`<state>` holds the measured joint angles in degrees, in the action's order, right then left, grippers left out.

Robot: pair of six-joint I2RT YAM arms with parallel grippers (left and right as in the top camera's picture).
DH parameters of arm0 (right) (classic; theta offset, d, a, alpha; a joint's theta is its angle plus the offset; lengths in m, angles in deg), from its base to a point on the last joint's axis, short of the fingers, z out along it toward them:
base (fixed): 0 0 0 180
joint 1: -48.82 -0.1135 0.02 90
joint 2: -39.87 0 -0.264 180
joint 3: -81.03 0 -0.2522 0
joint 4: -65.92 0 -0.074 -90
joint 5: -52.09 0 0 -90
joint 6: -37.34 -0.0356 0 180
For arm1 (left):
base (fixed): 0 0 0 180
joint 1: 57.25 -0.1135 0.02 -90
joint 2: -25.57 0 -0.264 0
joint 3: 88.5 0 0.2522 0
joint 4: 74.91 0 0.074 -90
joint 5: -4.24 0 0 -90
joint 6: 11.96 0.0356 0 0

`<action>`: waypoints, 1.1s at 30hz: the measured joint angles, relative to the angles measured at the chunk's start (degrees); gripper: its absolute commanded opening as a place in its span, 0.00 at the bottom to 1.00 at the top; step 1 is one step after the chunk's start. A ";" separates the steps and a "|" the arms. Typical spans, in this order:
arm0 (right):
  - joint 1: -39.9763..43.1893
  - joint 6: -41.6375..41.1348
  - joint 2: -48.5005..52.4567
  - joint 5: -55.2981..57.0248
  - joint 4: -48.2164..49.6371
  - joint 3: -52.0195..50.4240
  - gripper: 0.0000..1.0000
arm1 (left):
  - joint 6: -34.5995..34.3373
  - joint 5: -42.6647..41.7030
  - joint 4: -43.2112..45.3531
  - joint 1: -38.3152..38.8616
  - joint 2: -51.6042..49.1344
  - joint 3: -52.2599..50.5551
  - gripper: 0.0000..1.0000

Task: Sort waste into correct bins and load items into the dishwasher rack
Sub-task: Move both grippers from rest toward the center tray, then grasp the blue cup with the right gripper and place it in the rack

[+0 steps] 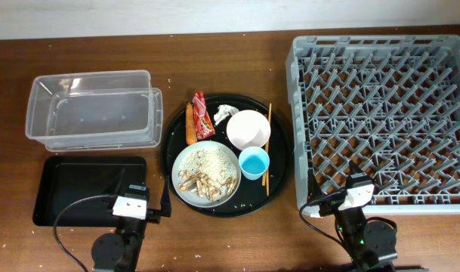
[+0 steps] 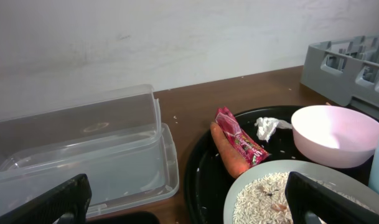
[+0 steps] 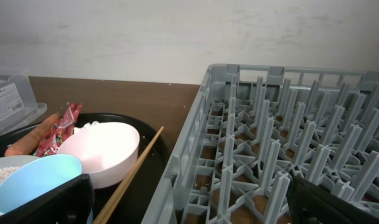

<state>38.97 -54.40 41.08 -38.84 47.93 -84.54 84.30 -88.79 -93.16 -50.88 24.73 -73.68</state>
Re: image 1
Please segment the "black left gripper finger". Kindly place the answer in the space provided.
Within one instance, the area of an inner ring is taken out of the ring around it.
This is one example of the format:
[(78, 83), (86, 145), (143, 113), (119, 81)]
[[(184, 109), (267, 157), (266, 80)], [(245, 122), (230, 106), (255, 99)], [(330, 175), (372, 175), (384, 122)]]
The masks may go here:
[(162, 191), (162, 196), (160, 200), (160, 215), (162, 217), (171, 217), (171, 200), (169, 194), (169, 176), (165, 178), (165, 184)]
[(122, 168), (121, 171), (114, 177), (114, 180), (108, 186), (107, 188), (108, 193), (114, 194), (114, 195), (119, 194), (121, 190), (124, 175), (125, 175), (125, 169)]

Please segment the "grey plate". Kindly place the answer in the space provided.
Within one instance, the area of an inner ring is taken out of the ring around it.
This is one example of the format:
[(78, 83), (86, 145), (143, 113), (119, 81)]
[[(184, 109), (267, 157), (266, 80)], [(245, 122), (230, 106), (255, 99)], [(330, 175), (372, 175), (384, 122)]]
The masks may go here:
[(196, 144), (192, 144), (192, 145), (190, 145), (188, 147), (185, 147), (178, 154), (176, 160), (173, 163), (172, 169), (171, 169), (171, 182), (172, 182), (172, 185), (175, 188), (176, 194), (184, 202), (188, 203), (191, 206), (195, 206), (197, 208), (203, 208), (203, 209), (214, 208), (216, 206), (220, 206), (220, 205), (224, 204), (225, 202), (229, 201), (233, 197), (233, 195), (236, 193), (239, 185), (237, 186), (236, 190), (230, 196), (222, 197), (219, 200), (214, 201), (214, 202), (210, 202), (210, 201), (208, 201), (206, 199), (200, 199), (198, 197), (191, 196), (191, 194), (189, 192), (181, 192), (181, 191), (179, 191), (179, 189), (176, 188), (176, 185), (177, 185), (177, 182), (178, 182), (177, 165), (181, 162), (182, 157), (185, 154), (187, 154), (191, 150), (195, 150), (198, 147), (220, 147), (225, 153), (228, 153), (230, 155), (230, 157), (231, 157), (232, 162), (235, 164), (235, 166), (236, 166), (236, 168), (238, 170), (238, 173), (239, 173), (239, 185), (240, 185), (240, 181), (242, 179), (242, 173), (241, 173), (240, 167), (238, 166), (238, 159), (237, 159), (235, 153), (229, 147), (227, 147), (227, 146), (225, 146), (225, 145), (223, 145), (221, 143), (215, 142), (215, 141), (200, 141), (200, 142), (198, 142)]

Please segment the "blue plastic cup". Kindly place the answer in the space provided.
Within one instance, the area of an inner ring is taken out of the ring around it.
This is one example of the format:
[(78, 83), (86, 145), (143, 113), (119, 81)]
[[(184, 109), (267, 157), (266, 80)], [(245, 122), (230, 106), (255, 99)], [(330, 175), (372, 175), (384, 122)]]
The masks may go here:
[(242, 174), (254, 181), (263, 176), (265, 151), (261, 147), (247, 147), (239, 155), (238, 162)]

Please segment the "white tissue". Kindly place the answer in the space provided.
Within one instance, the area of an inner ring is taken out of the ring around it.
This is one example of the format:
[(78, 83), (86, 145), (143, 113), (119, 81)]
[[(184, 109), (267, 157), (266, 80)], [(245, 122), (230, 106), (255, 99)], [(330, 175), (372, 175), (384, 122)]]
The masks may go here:
[(221, 104), (218, 106), (218, 112), (214, 114), (215, 126), (225, 120), (228, 116), (237, 114), (239, 110), (228, 104)]

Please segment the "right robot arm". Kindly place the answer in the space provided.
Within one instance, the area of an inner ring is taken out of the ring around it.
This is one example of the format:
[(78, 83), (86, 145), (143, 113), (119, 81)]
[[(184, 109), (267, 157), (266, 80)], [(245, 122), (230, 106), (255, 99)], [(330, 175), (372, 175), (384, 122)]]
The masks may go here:
[(336, 237), (321, 231), (309, 221), (304, 223), (317, 233), (335, 241), (350, 256), (350, 271), (395, 271), (397, 259), (397, 224), (382, 217), (367, 218), (363, 207), (372, 199), (375, 181), (355, 162), (349, 162), (350, 174), (343, 187), (325, 194), (312, 170), (308, 172), (307, 203), (299, 209), (304, 217), (306, 208), (317, 207), (320, 217), (335, 217)]

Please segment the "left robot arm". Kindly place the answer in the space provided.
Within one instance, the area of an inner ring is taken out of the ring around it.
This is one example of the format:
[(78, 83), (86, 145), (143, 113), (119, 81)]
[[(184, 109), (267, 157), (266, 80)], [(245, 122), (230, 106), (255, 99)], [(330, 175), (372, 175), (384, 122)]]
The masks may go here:
[(103, 192), (116, 229), (99, 236), (91, 248), (95, 271), (134, 271), (148, 224), (158, 224), (171, 216), (168, 182), (163, 182), (160, 208), (149, 207), (150, 190), (145, 184), (146, 171), (121, 168), (104, 182)]

